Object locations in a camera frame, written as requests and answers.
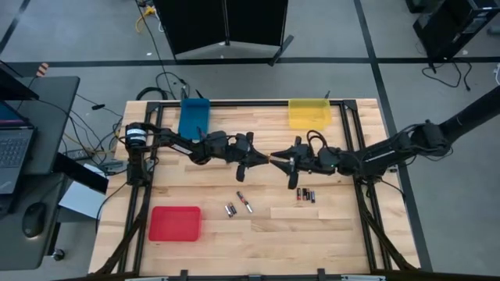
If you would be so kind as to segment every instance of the blue bin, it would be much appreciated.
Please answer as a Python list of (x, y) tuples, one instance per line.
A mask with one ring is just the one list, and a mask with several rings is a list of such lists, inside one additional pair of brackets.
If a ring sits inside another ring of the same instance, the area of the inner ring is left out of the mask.
[(186, 98), (180, 102), (179, 134), (182, 137), (200, 140), (198, 128), (205, 135), (209, 131), (210, 100)]

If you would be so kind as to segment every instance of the red plastic tray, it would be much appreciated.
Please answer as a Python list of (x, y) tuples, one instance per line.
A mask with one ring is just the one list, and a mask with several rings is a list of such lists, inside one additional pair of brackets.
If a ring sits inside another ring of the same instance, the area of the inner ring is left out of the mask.
[(202, 211), (198, 207), (154, 207), (150, 241), (193, 242), (200, 237)]

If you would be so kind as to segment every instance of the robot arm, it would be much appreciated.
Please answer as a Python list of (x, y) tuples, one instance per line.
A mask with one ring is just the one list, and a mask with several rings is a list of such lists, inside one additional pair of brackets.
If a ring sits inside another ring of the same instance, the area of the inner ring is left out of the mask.
[[(269, 162), (267, 156), (254, 149), (252, 132), (228, 136), (224, 131), (217, 131), (206, 135), (199, 142), (194, 142), (171, 129), (158, 128), (148, 123), (131, 123), (125, 130), (125, 148), (129, 153), (129, 184), (143, 186), (151, 181), (146, 168), (145, 153), (160, 147), (172, 148), (198, 165), (204, 165), (212, 158), (223, 159), (227, 163), (238, 162), (236, 179), (240, 182), (245, 179), (245, 169)], [(148, 146), (146, 140), (151, 135), (157, 136), (156, 142)], [(236, 141), (230, 144), (229, 140), (232, 138)]]
[[(328, 147), (321, 133), (312, 130), (307, 134), (308, 144), (302, 144), (302, 139), (296, 137), (291, 148), (271, 154), (288, 161), (270, 162), (290, 176), (289, 189), (297, 187), (298, 171), (325, 175), (337, 172), (344, 176), (356, 175), (375, 180), (383, 176), (389, 167), (417, 155), (445, 157), (457, 139), (498, 114), (500, 87), (496, 87), (439, 125), (429, 120), (411, 125), (387, 140), (359, 151), (342, 151), (340, 148)], [(311, 140), (315, 138), (323, 143), (317, 155), (311, 146)]]

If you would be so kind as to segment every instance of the gray floor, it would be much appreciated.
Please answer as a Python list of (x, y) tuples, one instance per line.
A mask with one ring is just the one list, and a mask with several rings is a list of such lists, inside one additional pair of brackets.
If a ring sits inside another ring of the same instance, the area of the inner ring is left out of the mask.
[[(0, 37), (16, 15), (21, 1), (0, 4)], [(362, 29), (352, 0), (290, 0), (287, 34), (295, 40), (285, 57), (367, 58)], [(378, 58), (423, 57), (412, 24), (416, 18), (402, 0), (361, 0)], [(146, 30), (137, 34), (133, 0), (31, 0), (0, 59), (7, 62), (65, 62), (155, 60)], [(157, 20), (148, 19), (162, 59), (172, 55)], [(500, 17), (493, 23), (500, 24)], [(500, 55), (500, 37), (481, 31), (465, 48), (467, 56)], [(211, 46), (183, 54), (184, 59), (270, 57), (275, 48), (234, 44)], [(387, 96), (398, 129), (431, 119), (436, 123), (479, 98), (495, 86), (496, 63), (474, 63), (468, 77), (471, 92), (461, 85), (449, 88), (422, 76), (425, 65), (380, 65)], [(466, 66), (460, 64), (462, 71)], [(302, 63), (267, 65), (167, 66), (207, 98), (310, 98), (330, 90), (332, 98), (379, 98), (369, 64)], [(49, 68), (49, 76), (77, 75), (79, 94), (117, 112), (123, 111), (144, 87), (155, 85), (159, 66)], [(452, 66), (437, 77), (455, 83)], [(152, 94), (149, 98), (159, 96)], [(99, 136), (106, 135), (116, 117), (92, 111), (77, 98), (73, 110)], [(417, 159), (409, 167), (424, 236), (435, 271), (500, 276), (500, 200), (495, 170), (500, 137), (495, 119), (456, 142), (454, 155), (441, 162)], [(68, 142), (70, 148), (75, 144)], [(80, 243), (75, 233), (82, 237)], [(65, 261), (44, 260), (29, 272), (0, 272), (3, 280), (57, 279), (82, 276), (95, 238), (91, 222), (64, 226), (58, 246)]]

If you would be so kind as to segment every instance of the yellow plastic bin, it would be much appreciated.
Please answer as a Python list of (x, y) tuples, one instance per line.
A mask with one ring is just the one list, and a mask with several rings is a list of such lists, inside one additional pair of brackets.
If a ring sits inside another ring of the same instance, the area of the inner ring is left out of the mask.
[(330, 101), (325, 98), (291, 99), (288, 122), (296, 130), (322, 130), (331, 123)]

